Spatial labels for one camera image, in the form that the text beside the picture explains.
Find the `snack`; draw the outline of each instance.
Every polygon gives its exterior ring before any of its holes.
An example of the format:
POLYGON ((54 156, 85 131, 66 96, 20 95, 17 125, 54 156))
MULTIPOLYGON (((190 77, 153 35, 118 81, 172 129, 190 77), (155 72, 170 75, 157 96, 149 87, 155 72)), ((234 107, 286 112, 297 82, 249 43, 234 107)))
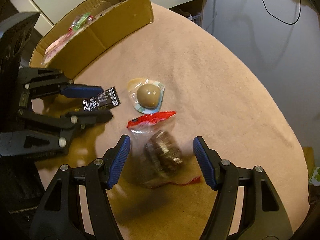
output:
POLYGON ((79 30, 82 27, 82 25, 87 24, 93 20, 93 17, 90 12, 81 15, 80 19, 78 19, 78 20, 77 20, 77 18, 73 21, 73 23, 70 27, 70 29, 72 29, 73 31, 79 30))
POLYGON ((174 174, 183 163, 182 153, 172 135, 167 131, 160 130, 154 134, 147 141, 144 151, 159 174, 162 172, 168 175, 174 174))
POLYGON ((44 57, 41 61, 41 65, 45 66, 63 47, 68 43, 68 41, 75 34, 74 31, 69 31, 68 33, 62 35, 55 42, 49 45, 45 50, 44 57))
POLYGON ((112 109, 120 105, 120 100, 115 87, 111 87, 95 97, 87 98, 82 101, 84 111, 94 111, 97 109, 112 109))
POLYGON ((153 114, 160 110, 163 93, 164 93, 164 85, 159 81, 150 80, 147 78, 135 78, 128 82, 127 91, 129 97, 131 98, 133 107, 143 114, 153 114), (148 96, 148 92, 152 92, 155 94, 153 96, 148 96))
POLYGON ((169 183, 185 186, 201 181, 196 160, 185 160, 169 132, 173 129, 175 114, 175 111, 145 114, 128 122, 132 140, 131 178, 137 184, 155 188, 169 183))

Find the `red candy wrapper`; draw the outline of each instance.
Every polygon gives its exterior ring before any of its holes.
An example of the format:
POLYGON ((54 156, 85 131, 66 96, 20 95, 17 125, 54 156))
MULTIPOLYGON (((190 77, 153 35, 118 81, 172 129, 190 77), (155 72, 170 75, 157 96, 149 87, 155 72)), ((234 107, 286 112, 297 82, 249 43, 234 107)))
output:
POLYGON ((194 163, 186 160, 174 137, 175 111, 142 115, 128 122, 131 158, 137 183, 148 188, 200 182, 194 163))

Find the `open cardboard box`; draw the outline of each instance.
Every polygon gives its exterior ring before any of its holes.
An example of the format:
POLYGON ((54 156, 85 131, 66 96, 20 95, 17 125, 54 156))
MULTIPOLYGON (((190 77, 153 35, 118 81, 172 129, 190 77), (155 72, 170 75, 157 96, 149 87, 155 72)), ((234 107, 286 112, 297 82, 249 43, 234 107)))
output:
POLYGON ((33 51, 30 67, 41 62, 47 47, 66 34, 73 20, 91 12, 97 20, 82 28, 46 64, 75 78, 90 62, 130 33, 154 21, 150 0, 86 0, 66 14, 44 36, 33 51))

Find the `candy wrapper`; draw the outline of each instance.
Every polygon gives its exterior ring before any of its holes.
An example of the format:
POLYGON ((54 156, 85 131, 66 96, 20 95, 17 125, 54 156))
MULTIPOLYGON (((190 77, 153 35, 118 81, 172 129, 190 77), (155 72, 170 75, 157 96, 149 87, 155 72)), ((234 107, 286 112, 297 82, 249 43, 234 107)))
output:
POLYGON ((170 134, 175 111, 142 115, 128 122, 132 134, 131 158, 135 181, 148 188, 200 182, 200 175, 184 159, 170 134))
POLYGON ((76 35, 81 29, 94 21, 94 17, 90 12, 81 14, 75 18, 68 32, 50 44, 45 50, 41 65, 46 66, 49 61, 64 48, 69 40, 76 35))
POLYGON ((95 97, 82 100, 83 111, 94 111, 97 109, 112 109, 120 105, 120 100, 115 87, 111 87, 95 97))
POLYGON ((132 79, 128 82, 127 91, 128 91, 129 97, 132 101, 133 107, 137 111, 139 111, 140 113, 152 114, 152 113, 159 112, 160 107, 161 107, 161 103, 162 103, 163 93, 164 93, 164 85, 162 83, 160 83, 159 81, 154 81, 154 80, 147 79, 147 78, 135 78, 135 79, 132 79), (138 98, 137 98, 138 89, 142 85, 145 85, 145 84, 155 85, 156 87, 158 87, 158 89, 160 91, 159 103, 153 109, 143 107, 139 103, 138 98))

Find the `black candy wrapper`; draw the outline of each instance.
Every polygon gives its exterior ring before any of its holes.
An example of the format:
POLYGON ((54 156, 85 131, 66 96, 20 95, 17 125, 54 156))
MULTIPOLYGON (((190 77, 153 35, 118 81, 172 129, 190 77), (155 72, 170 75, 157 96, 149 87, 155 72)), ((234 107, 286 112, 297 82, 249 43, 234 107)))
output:
POLYGON ((115 87, 111 87, 95 97, 87 98, 82 101, 84 111, 94 111, 97 109, 111 109, 119 106, 120 100, 115 87))

